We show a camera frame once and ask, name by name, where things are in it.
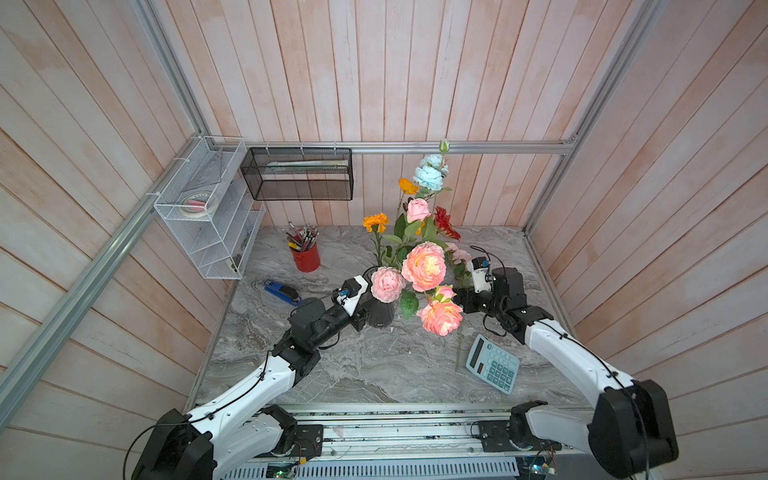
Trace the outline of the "pink orange peony stem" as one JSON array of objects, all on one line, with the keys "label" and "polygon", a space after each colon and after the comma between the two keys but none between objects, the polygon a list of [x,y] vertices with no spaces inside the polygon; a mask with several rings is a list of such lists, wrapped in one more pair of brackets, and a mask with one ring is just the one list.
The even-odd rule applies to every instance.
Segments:
[{"label": "pink orange peony stem", "polygon": [[398,300],[402,317],[417,318],[426,332],[440,337],[458,330],[464,319],[457,292],[444,282],[447,272],[445,250],[430,241],[411,249],[401,268],[406,283]]}]

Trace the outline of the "pink peony single stem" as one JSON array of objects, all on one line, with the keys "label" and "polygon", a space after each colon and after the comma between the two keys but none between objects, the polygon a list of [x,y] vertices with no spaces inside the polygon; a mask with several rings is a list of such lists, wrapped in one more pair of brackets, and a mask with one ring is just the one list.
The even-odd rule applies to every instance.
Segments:
[{"label": "pink peony single stem", "polygon": [[371,293],[382,303],[398,300],[406,281],[399,270],[391,267],[379,267],[371,275]]}]

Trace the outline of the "small pink carnation stem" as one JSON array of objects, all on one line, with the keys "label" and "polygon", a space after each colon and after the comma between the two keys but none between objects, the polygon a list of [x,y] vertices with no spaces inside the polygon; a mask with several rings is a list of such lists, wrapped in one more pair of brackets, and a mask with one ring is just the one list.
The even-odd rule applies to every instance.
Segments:
[{"label": "small pink carnation stem", "polygon": [[455,243],[448,242],[445,249],[446,262],[450,263],[454,274],[454,286],[458,288],[470,288],[472,280],[472,257]]}]

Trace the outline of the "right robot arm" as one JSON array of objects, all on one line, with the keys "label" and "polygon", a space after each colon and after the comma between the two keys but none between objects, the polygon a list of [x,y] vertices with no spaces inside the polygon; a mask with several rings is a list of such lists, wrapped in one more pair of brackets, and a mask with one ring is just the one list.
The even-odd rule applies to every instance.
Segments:
[{"label": "right robot arm", "polygon": [[560,409],[545,401],[513,407],[506,420],[474,423],[486,452],[543,452],[567,446],[591,455],[617,479],[649,473],[679,457],[677,436],[664,389],[614,368],[571,336],[545,309],[528,303],[522,274],[491,266],[485,254],[460,262],[472,278],[455,302],[467,313],[496,320],[500,338],[514,337],[567,377],[588,402]]}]

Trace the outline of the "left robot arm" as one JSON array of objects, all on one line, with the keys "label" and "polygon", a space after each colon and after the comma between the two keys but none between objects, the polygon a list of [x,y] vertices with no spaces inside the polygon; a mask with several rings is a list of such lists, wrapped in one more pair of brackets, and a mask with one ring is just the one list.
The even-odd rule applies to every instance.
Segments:
[{"label": "left robot arm", "polygon": [[274,399],[305,378],[348,326],[367,321],[369,280],[344,281],[326,305],[303,300],[288,317],[290,327],[249,375],[209,402],[182,414],[172,409],[142,431],[147,442],[125,479],[220,479],[252,458],[296,447],[296,421]]}]

